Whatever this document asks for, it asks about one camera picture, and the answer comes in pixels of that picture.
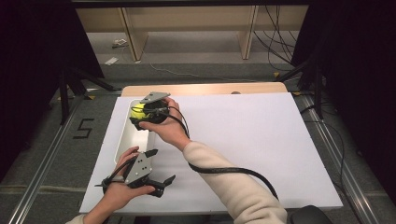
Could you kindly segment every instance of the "yellow ball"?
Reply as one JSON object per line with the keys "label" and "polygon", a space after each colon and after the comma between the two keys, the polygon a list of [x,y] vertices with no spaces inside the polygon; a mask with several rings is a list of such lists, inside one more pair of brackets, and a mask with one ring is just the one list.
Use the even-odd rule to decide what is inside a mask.
{"label": "yellow ball", "polygon": [[145,104],[137,104],[131,108],[131,117],[134,119],[147,118],[149,115],[143,112]]}

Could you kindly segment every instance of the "black tripod leg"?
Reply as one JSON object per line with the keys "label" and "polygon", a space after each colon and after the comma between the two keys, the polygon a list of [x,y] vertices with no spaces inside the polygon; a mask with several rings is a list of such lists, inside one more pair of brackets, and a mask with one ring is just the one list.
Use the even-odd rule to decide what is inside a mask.
{"label": "black tripod leg", "polygon": [[315,74],[315,111],[317,112],[320,119],[323,119],[321,110],[321,90],[322,90],[322,74],[321,68],[317,65],[317,71]]}
{"label": "black tripod leg", "polygon": [[284,82],[284,81],[288,80],[289,78],[294,77],[298,73],[303,72],[303,70],[305,70],[305,68],[307,66],[308,66],[307,61],[301,63],[300,65],[298,65],[297,67],[295,67],[291,71],[289,71],[287,74],[283,75],[280,78],[277,78],[276,82]]}
{"label": "black tripod leg", "polygon": [[61,104],[62,104],[62,120],[61,125],[64,124],[67,117],[69,116],[69,97],[67,96],[67,83],[65,77],[65,71],[59,75],[59,92],[61,94]]}
{"label": "black tripod leg", "polygon": [[93,77],[90,74],[88,74],[88,73],[86,73],[86,72],[84,72],[84,71],[82,71],[82,70],[80,70],[78,68],[71,67],[70,70],[73,73],[79,75],[80,77],[87,78],[92,83],[104,88],[107,91],[121,91],[122,90],[122,88],[115,88],[115,87],[105,83],[104,81],[99,80],[97,77]]}

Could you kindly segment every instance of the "hand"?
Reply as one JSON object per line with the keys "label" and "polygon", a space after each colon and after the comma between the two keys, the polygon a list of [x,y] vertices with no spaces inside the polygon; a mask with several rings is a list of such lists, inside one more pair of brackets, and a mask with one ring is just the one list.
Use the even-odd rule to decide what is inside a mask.
{"label": "hand", "polygon": [[[115,170],[129,159],[139,155],[139,147],[130,147],[119,158]],[[117,175],[123,175],[125,168],[121,169]],[[124,207],[133,198],[149,194],[154,191],[152,186],[143,186],[138,189],[131,189],[124,183],[111,183],[102,200],[84,217],[84,224],[103,223],[114,211]]]}
{"label": "hand", "polygon": [[[177,111],[180,110],[178,103],[169,97],[166,97],[163,100],[168,104],[169,114],[178,118],[179,120],[182,120],[181,114]],[[164,142],[177,147],[179,150],[183,150],[184,147],[191,141],[187,137],[181,125],[172,118],[167,118],[161,124],[141,121],[139,122],[139,126],[157,133]]]}

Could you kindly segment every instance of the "white sleeve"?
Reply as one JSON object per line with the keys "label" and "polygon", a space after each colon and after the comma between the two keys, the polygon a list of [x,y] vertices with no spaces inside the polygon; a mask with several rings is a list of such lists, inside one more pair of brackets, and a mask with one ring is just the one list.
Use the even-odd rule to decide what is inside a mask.
{"label": "white sleeve", "polygon": [[84,215],[79,215],[74,217],[71,221],[66,222],[66,224],[84,224]]}
{"label": "white sleeve", "polygon": [[[235,167],[215,149],[198,142],[186,145],[183,156],[186,161],[201,168]],[[286,223],[286,210],[277,198],[249,175],[200,175],[227,207],[235,224]]]}

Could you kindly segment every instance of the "small object on floor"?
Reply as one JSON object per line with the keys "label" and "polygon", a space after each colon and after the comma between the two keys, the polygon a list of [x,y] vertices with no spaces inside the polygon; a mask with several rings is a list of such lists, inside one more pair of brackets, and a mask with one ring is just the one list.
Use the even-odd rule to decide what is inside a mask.
{"label": "small object on floor", "polygon": [[125,45],[125,44],[126,44],[126,40],[117,39],[117,40],[114,40],[112,48],[116,49],[116,48],[127,47],[128,45]]}
{"label": "small object on floor", "polygon": [[116,61],[118,61],[118,58],[112,57],[110,60],[108,60],[107,62],[105,62],[105,64],[107,65],[111,65],[113,63],[115,63]]}

